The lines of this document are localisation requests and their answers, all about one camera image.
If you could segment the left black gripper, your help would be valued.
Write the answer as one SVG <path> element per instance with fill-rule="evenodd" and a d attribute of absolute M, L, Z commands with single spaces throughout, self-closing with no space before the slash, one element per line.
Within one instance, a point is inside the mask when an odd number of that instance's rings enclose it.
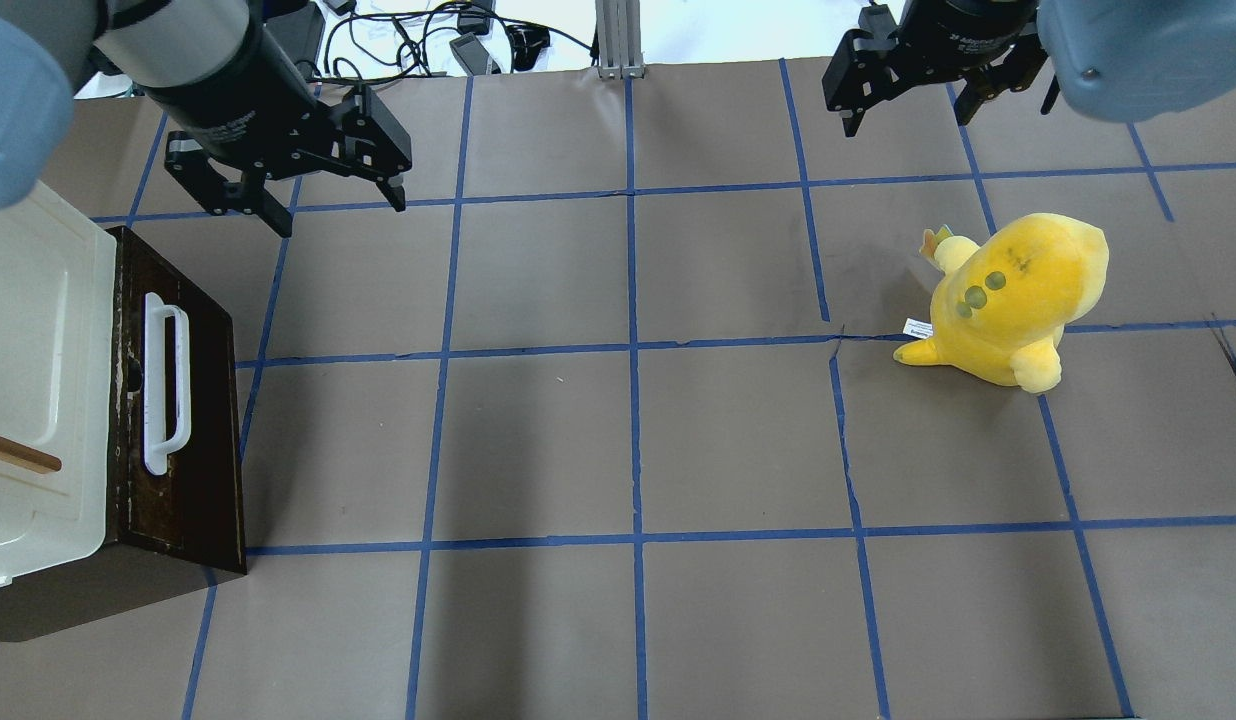
<path fill-rule="evenodd" d="M 261 219 L 290 237 L 269 182 L 329 172 L 375 182 L 407 209 L 412 136 L 367 85 L 329 106 L 262 20 L 141 20 L 138 88 L 176 120 L 164 170 L 211 214 Z"/>

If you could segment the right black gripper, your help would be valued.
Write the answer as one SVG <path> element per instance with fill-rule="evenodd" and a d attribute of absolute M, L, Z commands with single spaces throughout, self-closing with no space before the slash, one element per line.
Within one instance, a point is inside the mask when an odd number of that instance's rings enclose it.
<path fill-rule="evenodd" d="M 1048 53 L 1035 35 L 1037 9 L 1035 1 L 906 1 L 896 19 L 887 4 L 870 1 L 824 69 L 824 106 L 852 138 L 875 105 L 962 79 L 953 114 L 967 127 L 1002 91 L 1026 91 L 1039 77 Z"/>

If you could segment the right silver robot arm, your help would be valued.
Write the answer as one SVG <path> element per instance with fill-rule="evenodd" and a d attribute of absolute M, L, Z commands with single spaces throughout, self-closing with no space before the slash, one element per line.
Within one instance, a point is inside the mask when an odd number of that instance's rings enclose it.
<path fill-rule="evenodd" d="M 1138 123 L 1236 88 L 1236 1 L 907 1 L 861 7 L 822 77 L 824 107 L 854 137 L 870 109 L 912 88 L 962 83 L 967 126 L 1051 68 L 1039 112 Z"/>

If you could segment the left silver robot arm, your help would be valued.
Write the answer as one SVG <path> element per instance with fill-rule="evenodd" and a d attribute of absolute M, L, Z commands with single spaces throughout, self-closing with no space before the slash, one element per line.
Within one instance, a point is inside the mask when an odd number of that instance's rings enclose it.
<path fill-rule="evenodd" d="M 176 120 L 164 169 L 208 214 L 288 237 L 292 211 L 266 184 L 316 172 L 407 207 L 399 120 L 366 82 L 318 100 L 248 1 L 0 1 L 0 211 L 28 198 L 66 137 L 91 53 Z"/>

